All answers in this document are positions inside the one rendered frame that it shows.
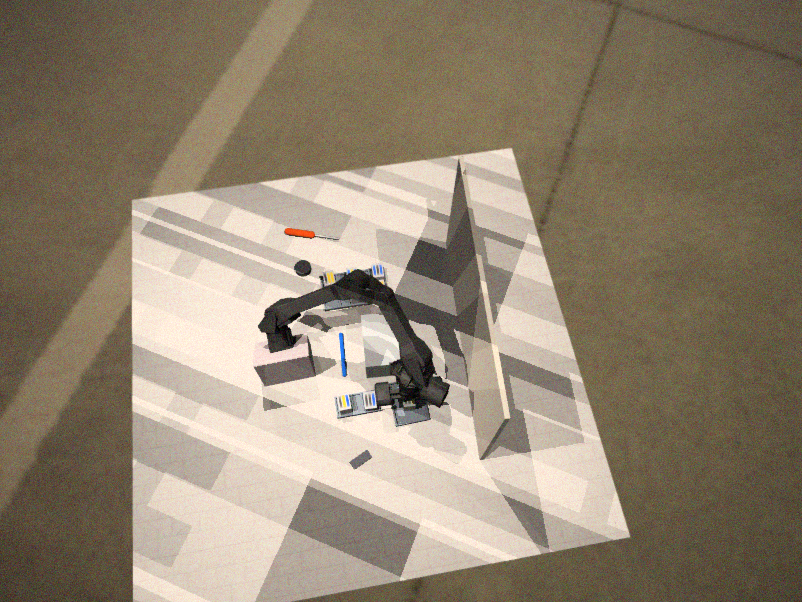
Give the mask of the blue thin bar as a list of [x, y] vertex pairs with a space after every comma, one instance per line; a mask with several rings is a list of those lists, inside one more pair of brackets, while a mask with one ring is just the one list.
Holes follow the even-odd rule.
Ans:
[[346, 377], [346, 363], [345, 363], [345, 352], [344, 352], [344, 341], [343, 341], [343, 333], [339, 333], [339, 341], [340, 341], [340, 353], [341, 353], [341, 364], [342, 364], [342, 375]]

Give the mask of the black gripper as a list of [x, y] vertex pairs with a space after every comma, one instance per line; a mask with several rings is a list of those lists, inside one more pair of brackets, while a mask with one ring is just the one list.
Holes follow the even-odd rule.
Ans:
[[[404, 392], [399, 385], [399, 389], [392, 390], [391, 384], [388, 382], [379, 382], [375, 385], [375, 396], [376, 396], [376, 405], [377, 406], [389, 406], [394, 405], [395, 400], [397, 398], [402, 398], [402, 401], [405, 400], [414, 400], [419, 399], [419, 390], [418, 389], [414, 393], [406, 393]], [[400, 395], [399, 395], [400, 394]], [[397, 395], [397, 396], [396, 396]]]

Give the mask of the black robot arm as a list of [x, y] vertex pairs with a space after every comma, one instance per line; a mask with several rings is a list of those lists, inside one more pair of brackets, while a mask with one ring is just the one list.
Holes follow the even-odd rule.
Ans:
[[294, 341], [288, 325], [298, 319], [301, 312], [333, 300], [349, 299], [372, 303], [380, 308], [399, 343], [402, 358], [389, 363], [390, 374], [396, 377], [396, 383], [404, 392], [414, 393], [420, 389], [419, 397], [440, 408], [450, 384], [433, 377], [432, 351], [414, 333], [392, 288], [361, 269], [353, 270], [336, 283], [303, 296], [282, 298], [265, 309], [258, 328], [261, 333], [266, 333], [270, 353], [293, 348]]

